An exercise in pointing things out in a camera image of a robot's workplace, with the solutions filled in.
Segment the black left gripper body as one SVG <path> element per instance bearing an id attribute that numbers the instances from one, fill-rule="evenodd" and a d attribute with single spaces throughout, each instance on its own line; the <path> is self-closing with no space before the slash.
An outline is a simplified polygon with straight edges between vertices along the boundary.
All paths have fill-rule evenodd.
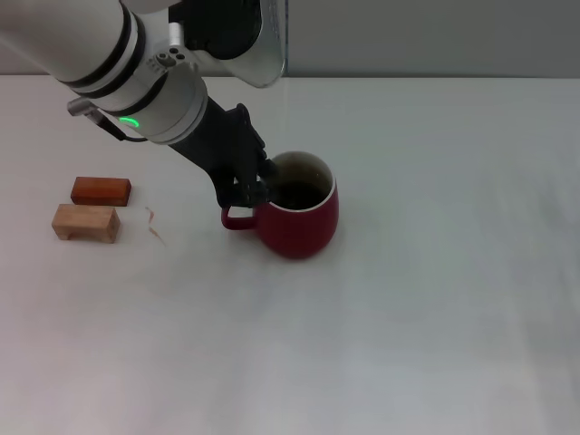
<path id="1" fill-rule="evenodd" d="M 170 147 L 208 174 L 219 205 L 220 190 L 226 184 L 258 181 L 258 159 L 267 157 L 246 106 L 238 104 L 226 111 L 213 100 L 208 100 L 198 126 Z"/>

